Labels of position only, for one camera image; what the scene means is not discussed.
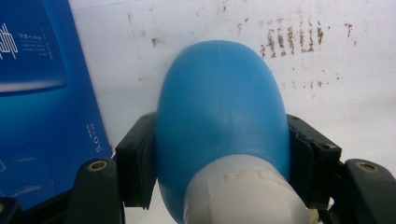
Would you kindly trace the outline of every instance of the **blue box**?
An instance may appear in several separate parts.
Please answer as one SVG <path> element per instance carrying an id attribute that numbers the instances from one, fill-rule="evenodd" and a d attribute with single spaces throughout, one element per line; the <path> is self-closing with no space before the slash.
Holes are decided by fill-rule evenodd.
<path id="1" fill-rule="evenodd" d="M 30 208 L 111 154 L 68 1 L 0 1 L 0 197 Z"/>

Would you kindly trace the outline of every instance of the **rubber bulb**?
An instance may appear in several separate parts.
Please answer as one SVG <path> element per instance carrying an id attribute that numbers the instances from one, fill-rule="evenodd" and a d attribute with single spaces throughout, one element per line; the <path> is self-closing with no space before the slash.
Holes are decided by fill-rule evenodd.
<path id="1" fill-rule="evenodd" d="M 160 191 L 177 223 L 190 180 L 218 158 L 259 157 L 289 179 L 279 89 L 262 58 L 244 45 L 213 40 L 183 49 L 165 77 L 155 132 Z"/>

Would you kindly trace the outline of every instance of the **metal screw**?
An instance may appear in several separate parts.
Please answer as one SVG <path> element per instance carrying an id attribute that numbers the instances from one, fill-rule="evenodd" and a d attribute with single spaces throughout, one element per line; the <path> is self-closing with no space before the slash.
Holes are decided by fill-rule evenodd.
<path id="1" fill-rule="evenodd" d="M 88 166 L 88 170 L 91 172 L 98 172 L 107 167 L 107 161 L 94 161 Z"/>

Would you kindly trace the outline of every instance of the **white wall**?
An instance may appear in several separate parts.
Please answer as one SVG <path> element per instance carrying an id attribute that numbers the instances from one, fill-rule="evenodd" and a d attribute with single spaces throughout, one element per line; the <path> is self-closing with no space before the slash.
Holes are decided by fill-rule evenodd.
<path id="1" fill-rule="evenodd" d="M 115 147 L 156 110 L 171 62 L 209 39 L 243 43 L 274 73 L 287 113 L 351 158 L 396 174 L 396 2 L 70 0 L 92 82 Z M 156 188 L 128 223 L 174 223 Z"/>

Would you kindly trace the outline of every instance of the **hole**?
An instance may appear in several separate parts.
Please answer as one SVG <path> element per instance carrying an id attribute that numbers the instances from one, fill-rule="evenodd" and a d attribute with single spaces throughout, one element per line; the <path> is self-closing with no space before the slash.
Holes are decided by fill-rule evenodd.
<path id="1" fill-rule="evenodd" d="M 378 167 L 364 161 L 359 161 L 357 163 L 358 167 L 361 168 L 363 171 L 371 174 L 378 173 L 379 169 Z"/>
<path id="2" fill-rule="evenodd" d="M 91 172 L 98 172 L 107 167 L 107 161 L 94 161 L 88 166 L 88 170 Z"/>

